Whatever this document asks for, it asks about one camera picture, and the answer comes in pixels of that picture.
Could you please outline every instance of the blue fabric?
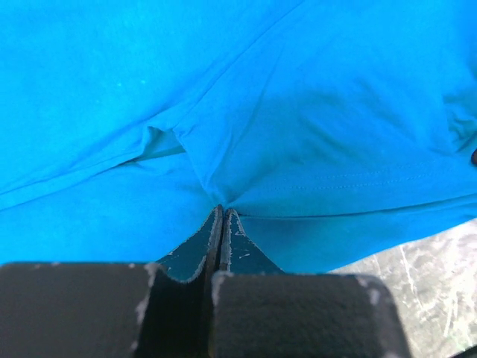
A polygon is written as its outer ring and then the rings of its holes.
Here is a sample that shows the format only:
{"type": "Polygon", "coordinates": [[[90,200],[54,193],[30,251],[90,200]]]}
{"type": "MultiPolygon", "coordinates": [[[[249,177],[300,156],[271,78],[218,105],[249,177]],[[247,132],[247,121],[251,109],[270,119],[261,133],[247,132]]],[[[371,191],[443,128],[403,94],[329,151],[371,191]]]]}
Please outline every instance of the blue fabric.
{"type": "Polygon", "coordinates": [[[477,4],[0,4],[0,263],[156,260],[216,204],[287,271],[477,217],[477,4]]]}

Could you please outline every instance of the gray table surface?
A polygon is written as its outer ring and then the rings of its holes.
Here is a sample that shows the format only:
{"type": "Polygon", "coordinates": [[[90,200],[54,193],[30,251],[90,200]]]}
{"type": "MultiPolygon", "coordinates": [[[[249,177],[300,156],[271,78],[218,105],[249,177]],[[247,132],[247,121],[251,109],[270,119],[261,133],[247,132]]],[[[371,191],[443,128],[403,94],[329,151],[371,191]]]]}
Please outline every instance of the gray table surface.
{"type": "Polygon", "coordinates": [[[477,344],[477,219],[334,272],[384,280],[416,358],[446,358],[477,344]]]}

